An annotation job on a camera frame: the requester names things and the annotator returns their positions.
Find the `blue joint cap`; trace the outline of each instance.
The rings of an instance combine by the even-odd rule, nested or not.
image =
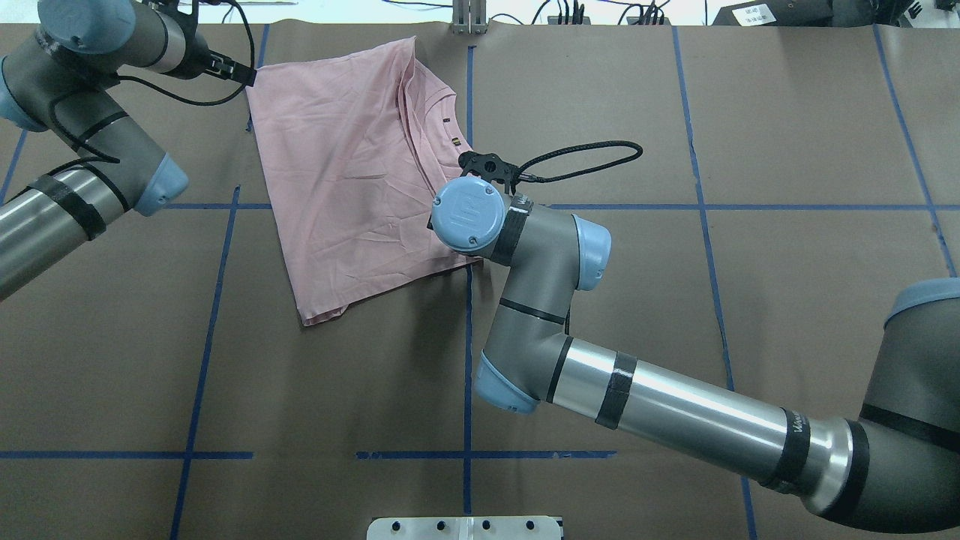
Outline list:
[[[130,0],[39,0],[47,34],[75,53],[105,55],[130,40],[136,14]]]
[[[538,400],[531,398],[514,384],[500,375],[487,359],[486,353],[480,354],[477,378],[473,390],[491,405],[519,414],[530,414],[537,408]]]
[[[577,214],[573,214],[573,221],[577,224],[577,240],[580,242],[580,280],[577,290],[593,290],[603,279],[613,241],[606,227]]]
[[[951,298],[960,298],[960,278],[941,278],[914,283],[897,295],[894,308],[890,311],[890,315],[884,321],[883,326],[886,327],[890,319],[901,311]]]
[[[10,87],[7,86],[7,78],[3,74],[3,62],[7,57],[0,57],[0,116],[10,120],[21,130],[30,132],[45,132],[47,127],[34,120],[30,114],[27,114],[20,104],[13,99]]]
[[[496,240],[506,213],[500,193],[489,182],[462,176],[437,193],[430,223],[441,242],[455,251],[471,253]]]
[[[183,169],[170,159],[169,154],[165,154],[133,209],[146,216],[154,215],[157,210],[179,197],[189,182]]]

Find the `white bracket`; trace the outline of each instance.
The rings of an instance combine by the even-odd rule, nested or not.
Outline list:
[[[379,518],[367,540],[563,540],[564,520],[550,516]]]
[[[453,0],[454,34],[486,34],[487,0]]]

